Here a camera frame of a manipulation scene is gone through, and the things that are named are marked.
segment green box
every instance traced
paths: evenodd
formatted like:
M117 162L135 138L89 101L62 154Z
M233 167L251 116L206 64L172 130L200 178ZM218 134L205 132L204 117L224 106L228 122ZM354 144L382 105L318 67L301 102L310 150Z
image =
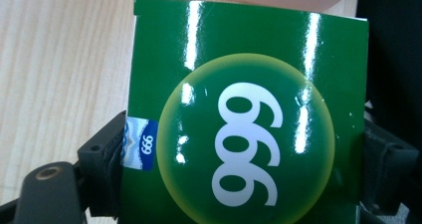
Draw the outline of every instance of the green box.
M356 223L366 21L135 0L119 223Z

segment wooden surface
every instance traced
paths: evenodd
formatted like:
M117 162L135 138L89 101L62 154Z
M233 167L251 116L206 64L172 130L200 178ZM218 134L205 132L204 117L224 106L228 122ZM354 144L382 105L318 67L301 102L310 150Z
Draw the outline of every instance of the wooden surface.
M0 0L0 204L126 109L133 0ZM353 16L356 0L325 13ZM113 223L110 219L89 223Z

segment screw hole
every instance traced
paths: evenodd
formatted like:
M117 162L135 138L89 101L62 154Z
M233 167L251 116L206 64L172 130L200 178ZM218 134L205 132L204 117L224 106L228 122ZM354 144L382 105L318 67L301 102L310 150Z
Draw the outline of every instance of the screw hole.
M47 167L41 170L40 172L38 172L35 177L38 180L47 180L47 179L57 176L60 171L62 171L62 168L59 166Z
M92 151L98 151L98 150L100 150L102 147L101 146L99 146L99 145L94 145L94 146L91 146L91 150Z

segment black plastic mount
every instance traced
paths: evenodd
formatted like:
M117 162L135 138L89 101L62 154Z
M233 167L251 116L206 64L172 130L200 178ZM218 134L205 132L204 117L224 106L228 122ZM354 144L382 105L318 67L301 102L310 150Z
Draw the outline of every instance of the black plastic mount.
M78 150L92 216L118 216L124 124L125 112L121 112Z
M419 156L415 147L366 120L363 156L362 203L369 212L395 215L400 203L407 204L404 195L418 195L417 186L410 184Z
M15 213L9 213L12 219L5 223L86 223L77 183L74 166L68 162L35 169L25 177Z

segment glossy circle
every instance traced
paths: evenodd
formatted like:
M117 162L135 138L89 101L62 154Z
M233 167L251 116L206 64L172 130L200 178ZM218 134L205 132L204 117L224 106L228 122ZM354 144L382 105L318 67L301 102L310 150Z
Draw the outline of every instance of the glossy circle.
M250 161L241 161L252 163L274 180L277 192L272 193L277 196L270 205L266 205L269 187L260 181L248 184L242 175L227 175L216 182L231 192L252 185L251 195L241 197L247 200L241 205L223 204L212 186L217 168L224 164L216 153L216 135L226 124L218 101L225 89L239 83L265 89L283 111L283 124L271 127L274 112L260 103L254 120L277 142L278 165L269 165L272 153L261 142ZM253 106L242 98L230 99L226 105L236 113L245 113ZM251 146L247 139L233 135L224 139L224 147L236 154ZM292 66L268 56L236 54L204 64L175 88L159 121L157 160L161 176L177 205L198 223L294 223L323 192L333 156L332 123L317 88ZM247 169L234 170L254 177Z

